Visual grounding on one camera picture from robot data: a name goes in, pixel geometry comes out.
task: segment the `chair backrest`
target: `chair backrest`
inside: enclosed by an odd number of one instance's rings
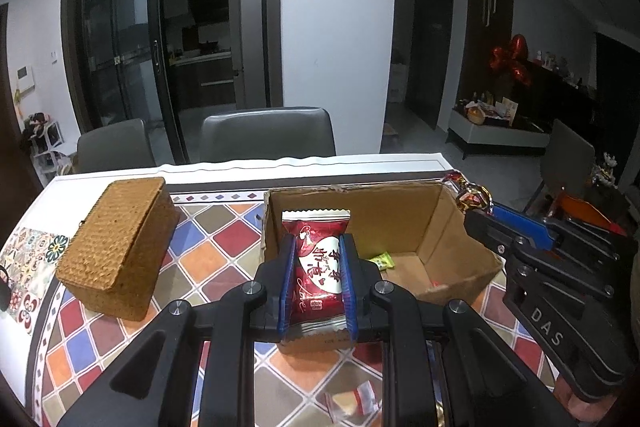
[[[593,145],[556,120],[540,161],[542,181],[551,194],[557,196],[564,187],[568,195],[582,198],[594,161]]]
[[[272,107],[216,114],[202,123],[200,161],[335,156],[331,119],[317,107]]]
[[[94,129],[78,139],[77,171],[83,174],[155,166],[145,123],[140,118]]]

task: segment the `foil balloon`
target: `foil balloon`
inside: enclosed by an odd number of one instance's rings
[[[525,86],[531,85],[529,71],[527,71],[527,68],[520,62],[521,60],[527,60],[529,57],[527,40],[523,35],[514,35],[508,49],[496,46],[491,50],[491,54],[489,67],[491,67],[495,73],[508,70],[511,73],[511,77],[517,82]]]

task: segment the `orange object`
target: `orange object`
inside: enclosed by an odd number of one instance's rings
[[[569,214],[569,216],[580,219],[585,223],[590,223],[601,229],[606,229],[611,232],[619,233],[620,235],[626,235],[625,231],[617,223],[612,223],[608,217],[606,217],[601,211],[599,211],[591,203],[587,201],[579,200],[569,196],[562,190],[558,197],[554,200],[549,208],[548,217],[552,217],[558,208]]]

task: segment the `diamond pattern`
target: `diamond pattern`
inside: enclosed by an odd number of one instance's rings
[[[209,194],[210,200],[229,201],[229,195]],[[154,291],[154,300],[140,323],[106,317],[84,309],[68,292],[50,307],[52,325],[46,365],[36,384],[42,388],[43,425],[54,426],[73,403],[129,344],[135,334],[169,302],[186,298],[197,306],[220,299],[226,291],[255,275],[260,260],[263,205],[256,194],[223,204],[181,206],[184,221],[176,228],[170,252]],[[498,276],[473,304],[491,327],[549,387],[553,375],[540,348],[502,304],[504,284]],[[207,345],[201,356],[191,426],[198,424]],[[371,380],[381,392],[382,350],[379,343],[359,344],[351,352],[329,351],[283,355],[274,344],[255,343],[255,421],[259,427],[325,427],[330,419],[322,393],[350,391]],[[380,416],[357,418],[354,425],[382,424]]]

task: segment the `basket lid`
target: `basket lid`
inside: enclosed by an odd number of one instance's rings
[[[164,178],[112,182],[102,193],[56,268],[62,283],[95,290],[113,287]]]

